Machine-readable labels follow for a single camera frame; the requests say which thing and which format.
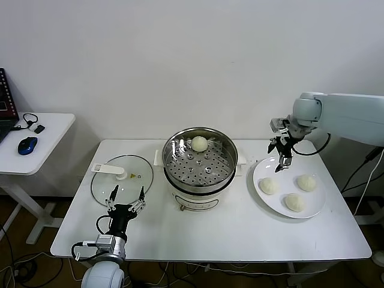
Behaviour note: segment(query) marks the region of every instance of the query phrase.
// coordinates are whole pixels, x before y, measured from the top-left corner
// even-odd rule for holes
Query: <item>cable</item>
[[[101,231],[101,229],[100,229],[100,227],[99,227],[99,225],[98,225],[98,222],[99,222],[101,219],[103,219],[103,218],[110,218],[110,216],[109,216],[109,215],[103,215],[103,216],[98,217],[97,220],[96,220],[96,228],[97,228],[97,230],[98,230],[98,232],[99,232],[100,234],[105,235],[105,233],[104,233],[103,231]]]
[[[173,272],[173,276],[175,276],[176,279],[178,279],[180,281],[183,281],[183,282],[186,282],[187,284],[193,286],[194,288],[197,288],[197,286],[194,283],[192,283],[191,281],[188,281],[186,279],[183,279],[183,278],[180,278],[180,277],[177,276],[177,274],[176,274],[176,263],[173,263],[172,272]]]
[[[9,267],[11,269],[11,276],[12,276],[12,279],[13,279],[13,286],[16,286],[16,282],[14,280],[14,257],[13,257],[13,249],[12,249],[11,241],[10,241],[8,235],[7,235],[7,231],[5,231],[5,229],[4,229],[2,224],[0,224],[0,228],[4,232],[4,236],[7,239],[8,246],[10,247],[10,254],[11,254],[11,261],[12,262],[11,262],[11,265]],[[2,279],[3,287],[5,287],[5,276],[6,276],[6,274],[7,274],[7,271],[5,272],[4,278]]]
[[[248,277],[248,278],[260,278],[260,277],[265,277],[266,275],[245,275],[245,274],[237,274],[237,273],[230,273],[222,270],[217,264],[212,263],[213,266],[215,266],[217,269],[221,270],[226,275],[229,276],[243,276],[243,277]]]
[[[45,255],[45,256],[47,256],[47,257],[57,259],[57,257],[55,257],[55,256],[53,256],[53,255],[50,255],[50,254],[48,254],[48,253],[45,253],[45,252],[39,252],[39,253],[32,253],[32,254],[26,254],[26,255],[23,255],[23,256],[17,258],[17,259],[15,260],[14,264],[15,264],[15,265],[18,265],[18,264],[21,264],[21,263],[28,263],[28,262],[32,261],[33,259],[39,257],[40,255]],[[29,259],[26,259],[26,260],[20,260],[20,259],[25,258],[25,257],[28,257],[28,256],[33,256],[33,257],[32,257],[32,258],[29,258]],[[9,269],[9,268],[11,268],[11,266],[7,266],[7,267],[3,268],[2,270],[0,270],[0,272],[4,271],[4,270],[6,270],[6,269]],[[61,270],[62,270],[62,265],[61,265],[61,268],[60,268],[59,272],[58,272],[52,279],[50,279],[49,281],[45,282],[45,283],[42,284],[42,285],[45,286],[46,284],[52,282],[55,278],[57,278],[57,276],[59,275],[59,273],[61,272]],[[14,277],[11,277],[11,278],[9,279],[9,281],[8,281],[8,284],[7,284],[7,285],[4,285],[3,287],[7,287],[7,286],[9,285],[9,282],[10,282],[11,279],[14,279]]]
[[[196,271],[198,270],[198,268],[199,268],[199,267],[197,267],[197,268],[192,272],[192,274],[196,273]],[[185,278],[191,276],[192,274],[187,274],[186,276],[183,276],[183,277],[181,277],[181,278],[185,279]],[[171,286],[171,285],[174,285],[175,283],[177,283],[177,282],[179,282],[179,281],[180,281],[179,279],[176,279],[175,281],[173,281],[173,282],[171,282],[171,283],[169,283],[169,284],[167,284],[167,285],[165,285],[165,286],[152,286],[151,288],[167,288],[167,287],[169,287],[169,286]]]
[[[27,119],[25,118],[26,115],[32,115],[33,117],[36,118],[36,120],[35,120],[35,121],[27,120]],[[37,123],[37,121],[38,121],[38,117],[37,117],[37,115],[35,115],[35,114],[33,114],[33,113],[24,113],[24,114],[23,114],[23,119],[24,119],[25,123],[27,124],[27,127],[22,127],[21,125],[18,125],[18,126],[16,126],[16,127],[13,127],[13,128],[11,129],[11,131],[19,131],[19,130],[22,130],[22,129],[28,129],[30,126],[32,126],[32,124]]]
[[[345,191],[347,191],[347,190],[350,190],[350,189],[353,189],[353,187],[352,188],[350,188],[350,189],[346,189],[347,188],[347,186],[348,186],[348,184],[349,184],[349,182],[351,181],[351,179],[353,178],[353,176],[364,166],[364,165],[366,165],[369,161],[372,161],[373,159],[375,159],[382,151],[383,151],[383,147],[375,147],[375,148],[373,148],[372,149],[372,151],[371,152],[369,152],[368,154],[367,154],[367,156],[365,156],[365,160],[364,160],[364,162],[352,173],[352,175],[350,175],[349,176],[349,178],[348,178],[348,180],[347,180],[347,182],[346,182],[346,184],[344,185],[344,187],[343,187],[343,189],[341,189],[341,193],[343,194]]]
[[[75,243],[75,244],[72,245],[72,247],[71,247],[71,254],[72,254],[73,259],[76,260],[76,255],[75,255],[75,253],[74,253],[74,248],[75,248],[75,247],[82,247],[82,246],[83,246],[83,242],[78,242],[78,243]],[[90,261],[90,260],[92,260],[92,259],[94,259],[94,258],[96,258],[96,257],[98,257],[98,256],[100,256],[100,255],[107,254],[107,253],[109,253],[109,251],[105,250],[105,251],[102,251],[102,252],[100,252],[100,253],[97,253],[97,254],[95,254],[95,255],[93,255],[93,256],[91,256],[91,257],[87,257],[87,258],[84,258],[84,259],[79,259],[79,260],[77,260],[77,261],[78,261],[78,262]]]
[[[97,253],[97,254],[95,254],[95,255],[93,255],[93,256],[91,256],[91,257],[84,258],[84,259],[79,259],[78,262],[86,262],[86,261],[90,261],[90,260],[92,260],[92,259],[94,259],[94,258],[96,258],[96,257],[98,257],[98,256],[100,256],[100,255],[104,255],[104,254],[107,254],[107,253],[109,253],[109,251],[105,250],[105,251],[102,251],[102,252],[100,252],[100,253]]]
[[[382,172],[381,174],[379,174],[378,176],[376,176],[375,178],[373,178],[373,179],[371,180],[371,183],[372,183],[373,181],[378,180],[378,179],[379,179],[380,177],[382,177],[383,175],[384,175],[384,172]],[[343,193],[345,193],[345,192],[347,192],[347,191],[349,191],[349,190],[358,188],[358,187],[360,187],[360,186],[363,186],[363,185],[365,185],[366,183],[368,183],[368,181],[363,182],[363,183],[360,183],[360,184],[355,185],[355,186],[353,186],[353,187],[350,187],[350,188],[348,188],[348,189],[345,189],[345,190],[343,191]]]
[[[301,155],[301,156],[312,156],[312,155],[316,155],[316,154],[322,152],[322,151],[325,149],[325,147],[328,145],[329,141],[331,140],[331,134],[329,134],[329,133],[327,133],[327,134],[328,134],[328,139],[326,140],[325,144],[324,144],[319,150],[317,150],[317,151],[315,151],[315,152],[308,153],[308,154],[301,153],[301,152],[298,152],[298,151],[295,149],[294,146],[292,147],[292,150],[293,150],[296,154]]]
[[[383,154],[384,154],[384,150],[382,151],[382,153],[381,153],[381,155],[380,155],[380,158],[379,158],[379,160],[378,160],[376,166],[375,166],[375,167],[372,169],[372,171],[371,171],[370,177],[368,178],[367,184],[366,184],[366,186],[365,186],[365,188],[364,188],[364,192],[362,193],[362,195],[361,195],[361,197],[360,197],[360,201],[359,201],[359,203],[358,203],[358,206],[356,207],[355,213],[353,213],[353,216],[356,215],[356,213],[357,213],[357,211],[358,211],[358,209],[359,209],[359,206],[360,206],[360,204],[361,204],[362,198],[364,197],[365,192],[367,191],[368,185],[370,184],[370,181],[371,181],[371,178],[372,178],[372,174],[373,174],[373,172],[376,170],[376,168],[379,166],[379,164],[380,164],[380,162],[381,162],[381,160],[382,160],[382,158],[383,158]]]
[[[197,270],[200,268],[200,267],[197,267],[197,269],[195,269],[193,272],[190,272],[190,267],[189,267],[189,265],[186,264],[186,266],[187,266],[187,272],[188,272],[188,274],[190,274],[190,275],[195,274],[195,273],[197,272]]]
[[[162,267],[162,265],[161,265],[160,262],[158,263],[158,266],[159,266],[160,269],[165,273],[165,275],[166,275],[166,277],[167,277],[167,286],[165,286],[165,287],[168,287],[168,288],[169,288],[169,286],[170,286],[170,284],[169,284],[169,276],[168,276],[168,273],[167,273],[168,264],[167,264],[167,267],[166,267],[165,269]]]
[[[35,120],[35,121],[27,120],[27,119],[25,119],[25,116],[26,116],[26,115],[31,115],[31,116],[35,117],[36,120]],[[24,121],[25,121],[26,123],[28,123],[28,121],[29,121],[29,122],[32,122],[32,123],[37,123],[37,121],[38,121],[38,117],[37,117],[37,115],[35,115],[35,114],[33,114],[33,113],[24,113],[24,114],[23,114],[23,119],[24,119]]]
[[[20,283],[21,286],[23,287],[26,287],[26,288],[40,288],[40,287],[44,287],[45,285],[51,283],[54,279],[57,278],[57,276],[59,276],[60,272],[62,271],[62,267],[64,265],[64,261],[62,260],[62,258],[59,258],[60,261],[61,261],[61,265],[60,265],[60,269],[59,271],[56,273],[55,276],[53,276],[50,280],[46,281],[45,283],[41,284],[41,285],[37,285],[37,286],[28,286],[28,285],[25,285],[24,283]]]
[[[159,285],[161,283],[161,281],[164,279],[165,275],[166,275],[166,273],[163,272],[163,276],[161,276],[160,280],[157,283],[145,283],[145,284],[147,284],[147,285],[155,285],[155,286]]]
[[[127,277],[124,278],[124,283],[125,283],[125,281],[126,281],[128,278],[129,278],[129,276],[127,276]],[[131,283],[132,283],[132,282],[131,282],[131,280],[130,280],[130,281],[129,281],[126,285],[124,285],[123,287],[128,287]]]
[[[75,276],[74,276],[74,272],[73,272],[73,267],[72,267],[72,263],[71,263],[71,259],[68,258],[68,262],[70,264],[70,268],[71,268],[71,273],[72,273],[72,278],[74,281],[78,282],[78,281],[82,281],[83,279],[77,279]]]
[[[366,165],[368,162],[363,162],[348,178],[347,182],[345,183],[343,189],[341,189],[341,193],[343,193],[345,191],[345,189],[347,188],[349,182],[352,180],[352,178],[354,177],[354,175],[361,169],[363,168],[364,165]]]
[[[190,263],[190,262],[185,262],[187,264],[195,265],[195,266],[200,266],[203,268],[206,268],[206,266],[200,265],[200,264],[195,264],[195,263]],[[270,273],[263,273],[263,272],[245,272],[245,271],[232,271],[232,270],[223,270],[223,269],[215,269],[215,268],[208,268],[209,270],[216,270],[216,271],[221,271],[221,272],[229,272],[229,273],[236,273],[236,274],[247,274],[247,275],[269,275],[269,276],[282,276],[282,275],[310,275],[310,274],[318,274],[327,271],[328,269],[324,270],[319,270],[319,271],[314,271],[314,272],[303,272],[303,273],[289,273],[289,272],[284,272],[284,273],[279,273],[279,274],[270,274]]]
[[[230,264],[230,265],[231,265],[232,267],[242,269],[242,268],[247,267],[247,266],[249,265],[249,263],[248,263],[248,264],[244,264],[244,265],[242,265],[242,266],[237,266],[237,265],[235,265],[235,264]]]
[[[352,274],[352,277],[364,288],[368,288],[356,275],[353,273],[352,269],[349,268],[347,263],[344,263],[345,266],[347,267],[347,270]]]

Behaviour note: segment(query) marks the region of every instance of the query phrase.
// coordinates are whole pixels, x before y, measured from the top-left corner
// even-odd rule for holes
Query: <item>white plate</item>
[[[275,173],[278,165],[278,158],[271,157],[261,161],[253,172],[253,183],[260,198],[273,210],[291,218],[310,218],[318,214],[325,204],[324,185],[316,174],[311,174],[305,167],[295,166]],[[317,187],[312,192],[301,190],[297,183],[297,177],[309,174],[316,179]],[[277,181],[280,189],[273,195],[265,194],[259,186],[263,178],[272,178]],[[284,201],[284,198],[290,193],[297,193],[304,198],[305,209],[302,212],[290,210]]]

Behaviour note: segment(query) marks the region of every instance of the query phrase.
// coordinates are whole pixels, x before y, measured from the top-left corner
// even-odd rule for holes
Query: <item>blue computer mouse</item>
[[[28,155],[32,153],[37,144],[37,137],[27,137],[20,141],[17,151],[20,155]]]

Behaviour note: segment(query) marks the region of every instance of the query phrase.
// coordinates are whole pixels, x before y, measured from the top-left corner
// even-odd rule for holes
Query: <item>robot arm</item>
[[[145,207],[144,187],[139,199],[133,204],[115,204],[119,186],[106,199],[108,215],[111,219],[108,232],[97,236],[96,241],[82,241],[73,244],[72,256],[80,262],[94,259],[97,263],[89,268],[83,277],[82,288],[120,288],[124,285],[124,272],[119,268],[125,259],[124,245],[128,222],[135,219]],[[97,253],[89,258],[80,259],[75,247],[97,247]]]
[[[289,168],[292,148],[315,128],[369,145],[384,146],[384,97],[358,94],[302,93],[287,118],[271,120],[270,153],[277,149],[276,172]]]

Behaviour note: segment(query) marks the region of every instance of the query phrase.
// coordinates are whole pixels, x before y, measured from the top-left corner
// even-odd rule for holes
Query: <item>table leg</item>
[[[321,271],[329,269],[330,267],[336,265],[338,262],[314,262],[311,264],[306,265],[304,268],[299,270],[297,273],[311,273],[314,271]],[[313,273],[313,274],[301,274],[301,275],[293,275],[287,279],[288,286],[298,286],[305,280],[317,275],[319,273]]]
[[[3,227],[2,227],[4,229],[4,231],[7,231],[8,228],[11,226],[11,224],[12,224],[13,220],[15,219],[17,213],[19,213],[21,207],[22,206],[20,204],[17,204],[16,207],[13,209],[11,215],[7,219],[7,222],[5,222]],[[3,236],[4,236],[4,231],[2,229],[0,230],[0,241],[3,238]]]
[[[35,244],[44,227],[60,227],[63,218],[53,218],[50,215],[55,207],[54,203],[48,203],[45,209],[43,209],[27,192],[14,183],[10,177],[5,176],[1,180],[1,188],[32,215],[37,217],[37,222],[26,240],[27,244]]]

